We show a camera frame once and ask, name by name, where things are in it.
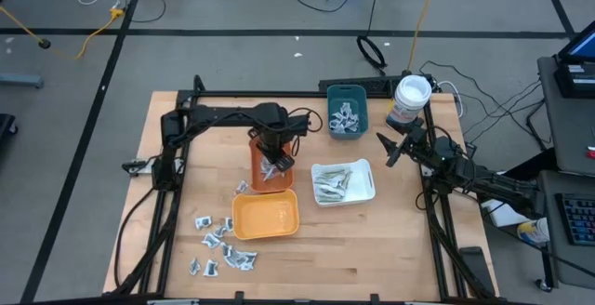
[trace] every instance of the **keyboard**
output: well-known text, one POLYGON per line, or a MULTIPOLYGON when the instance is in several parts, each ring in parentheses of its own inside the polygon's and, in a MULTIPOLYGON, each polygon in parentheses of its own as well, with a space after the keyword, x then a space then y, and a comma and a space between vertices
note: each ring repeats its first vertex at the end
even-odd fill
MULTIPOLYGON (((428 79, 430 85, 433 86, 433 80, 430 74, 422 75, 428 79)), ((381 77, 365 77, 365 78, 343 78, 335 80, 321 80, 318 83, 319 91, 326 91, 329 86, 336 85, 356 85, 362 86, 365 89, 365 94, 368 98, 387 98, 390 99, 394 95, 397 85, 401 82, 402 76, 381 76, 381 77)))
POLYGON ((556 202, 571 245, 595 245, 595 194, 556 193, 556 202))

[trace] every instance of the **white tray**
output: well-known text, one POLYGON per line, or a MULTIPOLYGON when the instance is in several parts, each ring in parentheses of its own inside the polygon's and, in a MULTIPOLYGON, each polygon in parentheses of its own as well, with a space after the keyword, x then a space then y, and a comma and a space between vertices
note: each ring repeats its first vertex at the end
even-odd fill
POLYGON ((355 162, 339 165, 314 165, 312 166, 311 175, 313 189, 312 192, 314 192, 314 199, 316 200, 316 204, 318 204, 318 206, 320 207, 343 206, 363 203, 374 198, 374 196, 376 195, 376 189, 374 188, 374 179, 372 178, 372 169, 370 168, 370 164, 364 159, 359 159, 355 162), (349 184, 347 185, 347 191, 345 192, 345 198, 343 199, 343 201, 334 203, 319 202, 318 197, 316 197, 315 193, 316 186, 314 185, 314 178, 321 172, 339 170, 345 167, 350 168, 350 170, 353 173, 351 174, 349 184))

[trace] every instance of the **wooden table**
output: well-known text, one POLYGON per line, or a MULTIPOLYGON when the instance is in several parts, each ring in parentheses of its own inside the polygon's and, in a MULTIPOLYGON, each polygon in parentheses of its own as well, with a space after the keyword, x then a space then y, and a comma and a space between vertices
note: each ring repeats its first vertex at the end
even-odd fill
MULTIPOLYGON (((176 92, 154 92, 139 147, 139 157, 159 153, 159 118, 174 108, 176 92)), ((276 101, 288 110, 307 106, 326 121, 326 99, 200 98, 210 106, 254 106, 276 101)), ((197 137, 191 145, 186 178, 178 214, 178 227, 171 256, 165 296, 169 298, 233 298, 244 291, 249 299, 309 298, 324 300, 367 300, 377 293, 382 300, 439 300, 436 272, 431 255, 426 213, 415 206, 421 192, 418 166, 401 157, 393 168, 385 166, 386 152, 376 137, 380 132, 400 141, 403 137, 384 124, 387 99, 369 99, 368 132, 355 141, 337 141, 328 135, 326 122, 318 133, 301 139, 294 165, 300 225, 291 236, 240 241, 226 233, 224 240, 242 251, 257 251, 255 269, 241 272, 227 265, 221 248, 201 244, 205 234, 197 231, 194 218, 213 216, 217 225, 231 216, 234 189, 250 179, 247 128, 215 127, 197 137), (313 164, 337 164, 365 158, 372 167, 376 197, 365 204, 321 208, 314 201, 311 184, 313 164), (208 259, 219 262, 216 278, 189 274, 190 262, 198 258, 204 267, 208 259)), ((452 95, 433 95, 432 114, 436 125, 448 130, 463 144, 452 95)), ((123 217, 151 188, 151 178, 130 180, 123 217)), ((132 216, 122 241, 120 278, 137 264, 146 249, 155 202, 154 194, 132 216)), ((451 210, 459 247, 479 245, 487 259, 492 280, 490 251, 477 203, 451 194, 451 210)), ((450 295, 455 295, 452 264, 443 252, 450 295)), ((150 290, 154 290, 161 263, 153 263, 150 290)), ((113 257, 104 290, 114 289, 113 257)))

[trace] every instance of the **yellow cable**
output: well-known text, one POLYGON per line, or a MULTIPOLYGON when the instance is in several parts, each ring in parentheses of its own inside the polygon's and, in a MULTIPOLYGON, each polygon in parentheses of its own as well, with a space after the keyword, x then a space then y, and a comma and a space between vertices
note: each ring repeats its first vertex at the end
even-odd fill
MULTIPOLYGON (((25 25, 23 25, 18 19, 16 19, 13 15, 11 15, 4 7, 0 6, 0 12, 3 12, 9 18, 11 18, 12 21, 14 21, 17 25, 19 25, 21 27, 21 29, 23 29, 23 31, 25 31, 28 35, 32 36, 35 40, 37 40, 37 42, 39 42, 40 44, 44 42, 44 39, 40 38, 39 36, 35 35, 35 33, 31 32, 31 30, 29 30, 27 27, 25 27, 25 25)), ((78 53, 77 56, 71 57, 70 55, 64 54, 61 51, 59 51, 58 49, 54 49, 54 48, 50 48, 50 51, 53 54, 56 54, 58 56, 61 56, 61 57, 65 58, 65 59, 71 59, 71 60, 79 60, 79 59, 81 59, 83 57, 83 55, 85 55, 86 45, 91 40, 91 38, 93 36, 95 36, 95 35, 103 32, 106 28, 110 27, 110 25, 113 23, 114 20, 116 20, 119 17, 121 17, 122 15, 124 15, 124 10, 118 9, 118 8, 112 8, 112 9, 110 9, 110 14, 112 15, 112 17, 110 18, 110 21, 108 21, 108 23, 106 23, 105 25, 103 25, 101 28, 99 28, 98 30, 96 30, 95 32, 93 32, 90 36, 88 36, 85 39, 85 42, 83 43, 83 47, 81 48, 81 51, 78 53)))
POLYGON ((421 23, 423 22, 424 18, 426 17, 426 13, 428 12, 428 6, 430 5, 430 1, 431 0, 426 0, 424 8, 421 10, 421 16, 419 16, 419 20, 417 21, 416 33, 413 36, 413 44, 411 45, 411 53, 409 54, 409 63, 407 63, 408 71, 411 71, 411 63, 413 62, 413 58, 416 54, 417 34, 419 33, 421 23))
POLYGON ((35 35, 35 33, 31 32, 31 30, 29 30, 28 28, 26 28, 25 25, 23 25, 22 23, 20 23, 20 21, 18 19, 16 19, 13 15, 11 15, 10 12, 8 12, 4 7, 0 6, 0 11, 2 11, 9 18, 11 18, 12 21, 14 21, 17 25, 19 25, 21 27, 21 29, 23 29, 23 31, 25 31, 26 33, 28 33, 33 38, 35 38, 35 40, 37 40, 39 43, 43 43, 44 42, 44 40, 42 38, 40 38, 39 36, 35 35))

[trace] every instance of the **laptop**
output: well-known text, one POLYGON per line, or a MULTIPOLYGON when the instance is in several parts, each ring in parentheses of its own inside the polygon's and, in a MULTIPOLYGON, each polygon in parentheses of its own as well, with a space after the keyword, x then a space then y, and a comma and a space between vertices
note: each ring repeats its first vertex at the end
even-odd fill
POLYGON ((565 98, 595 99, 595 21, 554 56, 556 82, 565 98))

